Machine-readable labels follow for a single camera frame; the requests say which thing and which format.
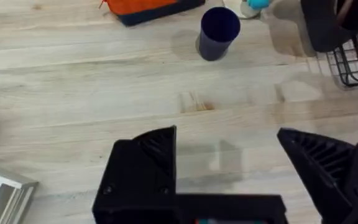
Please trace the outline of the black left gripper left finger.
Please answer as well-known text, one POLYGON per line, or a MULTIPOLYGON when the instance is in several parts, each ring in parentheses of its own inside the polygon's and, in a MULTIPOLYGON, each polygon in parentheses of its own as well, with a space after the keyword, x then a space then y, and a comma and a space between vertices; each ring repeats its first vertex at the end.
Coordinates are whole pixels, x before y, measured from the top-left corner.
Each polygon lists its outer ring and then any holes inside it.
POLYGON ((125 196, 176 194, 176 138, 169 126, 113 144, 92 207, 96 223, 111 223, 113 203, 125 196))

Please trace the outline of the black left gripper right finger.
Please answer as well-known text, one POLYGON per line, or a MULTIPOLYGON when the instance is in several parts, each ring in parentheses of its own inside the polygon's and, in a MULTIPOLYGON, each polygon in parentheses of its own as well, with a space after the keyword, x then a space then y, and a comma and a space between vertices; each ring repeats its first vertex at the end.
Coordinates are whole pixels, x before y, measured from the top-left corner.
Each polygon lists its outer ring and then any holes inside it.
POLYGON ((277 138, 323 224, 358 224, 358 143, 282 128, 277 138))

